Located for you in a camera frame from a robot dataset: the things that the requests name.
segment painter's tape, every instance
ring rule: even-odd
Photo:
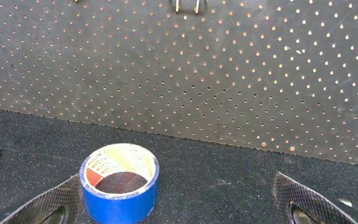
[[[157,201],[159,170],[155,156],[134,144],[112,144],[94,151],[80,169],[86,209],[99,223],[143,220]],[[124,194],[108,194],[95,188],[104,177],[118,172],[134,172],[147,183]]]

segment silver metal object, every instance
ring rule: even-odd
[[[358,164],[358,0],[201,6],[0,0],[0,109]]]

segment black table surface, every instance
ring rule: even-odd
[[[276,223],[277,171],[358,209],[357,165],[0,110],[0,210],[119,142],[149,149],[160,163],[157,206],[144,223]],[[94,222],[82,208],[77,223]]]

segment blue tape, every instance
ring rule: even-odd
[[[85,181],[85,159],[80,169],[80,179],[84,193],[85,206],[91,217],[99,223],[136,223],[143,220],[153,210],[158,195],[158,161],[154,158],[155,174],[152,180],[142,187],[142,191],[131,194],[116,195],[96,191]]]

